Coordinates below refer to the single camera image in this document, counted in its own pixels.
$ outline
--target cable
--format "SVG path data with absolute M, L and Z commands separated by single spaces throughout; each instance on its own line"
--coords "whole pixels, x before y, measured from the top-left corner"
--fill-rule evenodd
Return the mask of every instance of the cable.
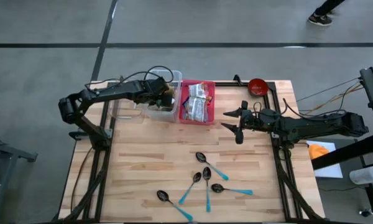
M 147 72 L 147 73 L 145 74 L 145 76 L 144 76 L 144 80 L 147 79 L 147 75 L 148 75 L 148 73 L 149 73 L 150 71 L 152 71 L 152 69 L 154 69 L 154 68 L 164 68 L 164 69 L 166 69 L 167 71 L 169 71 L 170 74 L 172 74 L 172 79 L 169 80 L 169 81 L 167 81 L 167 83 L 170 83 L 170 82 L 172 82 L 172 81 L 174 80 L 174 74 L 173 74 L 173 71 L 171 71 L 171 69 L 169 69 L 169 68 L 167 68 L 167 67 L 165 67 L 165 66 L 163 66 L 163 65 L 156 65 L 156 66 L 153 66 L 152 68 L 148 69 L 148 72 Z
M 329 189 L 329 190 L 325 190 L 325 189 L 321 189 L 321 188 L 318 188 L 319 190 L 322 190 L 324 192 L 330 192 L 330 191 L 347 191 L 347 190 L 352 190 L 352 189 L 362 189 L 362 190 L 365 190 L 365 188 L 363 187 L 351 187 L 351 188 L 348 188 L 348 189 Z
M 357 87 L 361 86 L 361 84 L 359 84 L 359 85 L 355 86 L 352 90 L 349 90 L 349 89 L 351 89 L 354 85 L 356 85 L 356 84 L 358 84 L 358 83 L 359 83 L 359 82 L 353 84 L 352 86 L 350 86 L 349 88 L 347 88 L 347 89 L 346 89 L 345 91 L 343 91 L 342 93 L 340 93 L 340 94 L 338 94 L 338 95 L 336 95 L 336 96 L 333 96 L 333 97 L 330 98 L 330 100 L 328 100 L 326 103 L 323 103 L 323 104 L 321 104 L 321 105 L 319 105 L 319 106 L 314 107 L 313 109 L 311 109 L 309 112 L 307 112 L 307 113 L 305 113 L 305 114 L 302 114 L 302 113 L 300 113 L 300 114 L 301 114 L 301 115 L 308 116 L 309 113 L 311 113 L 311 112 L 313 112 L 313 111 L 315 111 L 315 110 L 318 110 L 318 109 L 322 108 L 324 105 L 327 105 L 328 103 L 331 103 L 331 102 L 333 102 L 333 101 L 336 101 L 336 100 L 340 99 L 341 97 L 343 97 L 343 101 L 344 101 L 344 97 L 345 97 L 347 94 L 350 94 L 350 93 L 352 93 L 352 92 L 354 92 L 354 91 L 357 91 Z
M 86 157 L 83 159 L 83 162 L 81 163 L 79 173 L 77 174 L 77 178 L 76 178 L 75 186 L 73 187 L 73 190 L 72 190 L 72 196 L 71 196 L 71 198 L 70 198 L 70 211 L 71 211 L 71 212 L 72 212 L 72 210 L 73 210 L 73 197 L 75 196 L 76 186 L 77 186 L 77 183 L 79 182 L 79 178 L 80 178 L 81 171 L 83 170 L 83 167 L 85 166 L 85 163 L 86 163 L 86 161 L 87 161 L 88 154 L 91 152 L 92 149 L 93 149 L 93 147 L 91 147 L 91 148 L 89 149 L 89 151 L 87 152 Z
M 285 148 L 283 148 L 283 147 L 279 147 L 279 151 L 280 150 L 282 150 L 283 151 L 283 156 L 285 155 L 285 153 L 287 152 L 287 154 L 288 154 L 288 157 L 289 158 L 292 158 L 292 152 L 291 152 L 291 150 L 290 149 L 285 149 Z
M 257 115 L 257 111 L 256 111 L 256 103 L 258 103 L 260 105 L 260 109 L 259 109 L 258 112 L 261 112 L 262 104 L 260 102 L 258 102 L 258 101 L 253 104 L 253 110 L 256 113 L 256 118 L 258 118 L 259 116 Z
M 286 105 L 286 107 L 288 107 L 295 115 L 297 115 L 297 116 L 299 116 L 299 117 L 301 117 L 301 118 L 303 118 L 303 119 L 307 119 L 307 120 L 309 120 L 309 121 L 328 121 L 328 120 L 330 120 L 330 119 L 334 119 L 334 118 L 323 118 L 323 119 L 313 119 L 313 118 L 306 118 L 306 117 L 304 117 L 303 115 L 301 115 L 301 114 L 299 114 L 299 113 L 297 113 L 296 111 L 294 111 L 290 106 L 289 106 L 289 104 L 287 104 L 287 102 L 286 102 L 286 100 L 283 98 L 283 102 L 285 102 L 285 105 Z
M 335 112 L 340 112 L 340 111 L 342 111 L 344 113 L 347 113 L 346 110 L 333 110 L 333 111 L 328 111 L 328 112 L 320 113 L 320 114 L 317 114 L 317 115 L 309 115 L 309 114 L 303 114 L 303 113 L 300 113 L 300 115 L 310 116 L 310 117 L 319 117 L 319 116 L 322 116 L 322 115 L 325 115 L 325 114 L 328 114 L 328 113 L 335 113 Z
M 119 81 L 118 83 L 116 83 L 116 84 L 113 85 L 113 86 L 109 86 L 109 87 L 106 87 L 106 88 L 100 90 L 101 92 L 103 92 L 103 91 L 106 91 L 106 90 L 108 90 L 108 89 L 111 89 L 111 88 L 117 87 L 117 86 L 119 86 L 120 84 L 122 84 L 124 81 L 126 81 L 127 79 L 129 79 L 129 78 L 131 78 L 131 77 L 133 77 L 133 76 L 135 76 L 135 75 L 139 75 L 139 74 L 145 74 L 145 76 L 144 76 L 144 80 L 146 80 L 146 76 L 147 76 L 148 74 L 151 74 L 151 75 L 154 75 L 154 76 L 160 78 L 159 75 L 150 72 L 153 68 L 159 68 L 159 67 L 160 67 L 160 68 L 165 68 L 165 69 L 167 69 L 167 70 L 171 73 L 171 75 L 172 75 L 172 78 L 171 78 L 169 81 L 166 81 L 166 83 L 170 83 L 170 82 L 172 82 L 173 79 L 174 79 L 174 74 L 173 74 L 173 72 L 172 72 L 169 68 L 167 68 L 167 67 L 164 67 L 164 66 L 161 66 L 161 65 L 157 65 L 157 66 L 154 66 L 154 67 L 150 68 L 150 69 L 149 69 L 148 71 L 146 71 L 146 72 L 136 72 L 136 73 L 133 73 L 133 74 L 127 76 L 126 78 L 124 78 L 124 79 L 122 79 L 122 80 L 121 80 L 120 78 L 109 78 L 109 79 L 107 79 L 107 80 L 103 80 L 103 81 L 100 81 L 100 82 L 86 83 L 86 84 L 85 84 L 85 87 L 86 87 L 86 89 L 87 89 L 88 91 L 90 91 L 90 92 L 92 92 L 92 93 L 95 93 L 95 91 L 93 91 L 92 89 L 90 89 L 90 85 L 91 85 L 91 84 L 104 83 L 104 82 L 106 82 L 106 81 L 110 81 L 110 80 L 116 80 L 116 81 Z
M 320 94 L 320 93 L 323 93 L 324 91 L 328 91 L 328 90 L 331 90 L 331 89 L 333 89 L 333 88 L 339 87 L 339 86 L 341 86 L 341 85 L 343 85 L 343 84 L 345 84 L 345 83 L 349 83 L 349 82 L 351 82 L 351 81 L 354 81 L 355 79 L 358 79 L 358 78 L 353 78 L 352 80 L 348 80 L 348 81 L 343 82 L 343 83 L 341 83 L 341 84 L 339 84 L 339 85 L 335 85 L 335 86 L 333 86 L 333 87 L 330 87 L 330 88 L 327 88 L 327 89 L 325 89 L 325 90 L 319 91 L 318 93 L 314 93 L 314 94 L 312 94 L 312 95 L 310 95 L 310 96 L 307 96 L 307 97 L 304 97 L 304 98 L 302 98 L 302 99 L 299 99 L 299 100 L 297 100 L 297 102 L 299 102 L 299 101 L 301 101 L 301 100 L 308 99 L 308 98 L 310 98 L 310 97 L 312 97 L 312 96 L 316 96 L 316 95 L 318 95 L 318 94 Z

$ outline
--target black stand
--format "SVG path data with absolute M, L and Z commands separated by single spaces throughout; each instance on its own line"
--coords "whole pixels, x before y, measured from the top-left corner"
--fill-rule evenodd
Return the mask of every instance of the black stand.
M 27 159 L 28 162 L 35 162 L 36 157 L 37 153 L 25 152 L 0 142 L 0 206 L 18 158 Z

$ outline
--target red bowl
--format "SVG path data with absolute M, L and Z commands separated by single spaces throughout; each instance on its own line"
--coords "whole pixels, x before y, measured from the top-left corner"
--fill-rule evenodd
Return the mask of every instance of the red bowl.
M 268 89 L 268 84 L 260 78 L 252 79 L 249 82 L 249 92 L 255 96 L 264 96 Z

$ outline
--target plastic container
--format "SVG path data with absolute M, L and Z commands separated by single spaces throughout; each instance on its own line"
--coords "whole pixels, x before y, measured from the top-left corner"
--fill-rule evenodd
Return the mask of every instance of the plastic container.
M 208 119 L 207 122 L 199 122 L 199 121 L 191 121 L 183 119 L 183 115 L 185 112 L 185 108 L 183 107 L 182 103 L 188 98 L 189 96 L 189 85 L 195 85 L 199 83 L 206 83 L 208 86 L 209 96 L 213 97 L 211 101 L 208 103 L 207 106 L 207 115 Z M 182 80 L 181 86 L 181 101 L 180 101 L 180 123 L 183 124 L 197 124 L 197 125 L 211 125 L 214 123 L 214 95 L 215 95 L 216 84 L 212 81 L 204 81 L 204 80 Z
M 170 80 L 172 78 L 171 73 L 168 70 L 152 70 L 154 74 L 157 74 L 164 78 L 164 80 Z M 168 108 L 160 108 L 157 110 L 156 106 L 145 106 L 144 112 L 145 114 L 154 121 L 165 121 L 165 122 L 176 122 L 178 117 L 178 110 L 180 104 L 180 90 L 181 90 L 181 80 L 182 80 L 182 73 L 176 70 L 172 70 L 174 74 L 173 81 L 168 83 L 168 85 L 174 88 L 174 105 L 171 108 L 171 111 L 166 111 Z M 154 75 L 147 75 L 147 79 L 156 79 Z
M 354 184 L 358 185 L 373 183 L 373 166 L 351 171 L 349 178 Z
M 117 105 L 116 114 L 113 108 Z M 109 102 L 108 114 L 119 120 L 121 123 L 142 123 L 144 122 L 144 105 L 136 104 L 133 101 L 121 99 Z

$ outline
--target blue spoon handle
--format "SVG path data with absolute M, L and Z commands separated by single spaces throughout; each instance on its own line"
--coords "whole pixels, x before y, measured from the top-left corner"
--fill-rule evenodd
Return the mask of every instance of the blue spoon handle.
M 229 180 L 229 177 L 225 174 L 223 174 L 221 171 L 217 170 L 215 167 L 213 167 L 213 165 L 211 165 L 211 168 L 213 168 L 213 170 L 215 170 L 217 172 L 217 174 L 219 174 L 224 180 Z
M 239 192 L 239 193 L 242 193 L 242 194 L 253 195 L 253 191 L 252 190 L 235 190 L 235 189 L 229 189 L 229 190 L 233 191 L 233 192 Z
M 188 188 L 188 190 L 185 192 L 184 196 L 182 196 L 182 198 L 180 199 L 180 201 L 178 202 L 180 205 L 182 205 L 187 197 L 187 195 L 189 194 L 189 191 L 191 190 L 192 186 L 193 186 L 194 183 L 191 184 L 191 186 Z
M 211 211 L 211 207 L 210 207 L 210 198 L 209 198 L 209 185 L 207 185 L 207 188 L 206 188 L 206 211 L 207 212 L 210 212 Z
M 184 215 L 185 218 L 187 218 L 189 221 L 192 221 L 192 220 L 193 220 L 193 217 L 192 217 L 190 214 L 188 214 L 187 212 L 184 212 L 181 208 L 179 208 L 178 206 L 174 205 L 173 203 L 172 203 L 172 205 L 173 205 L 173 206 L 174 206 L 178 211 L 180 211 L 180 212 L 182 213 L 182 215 Z

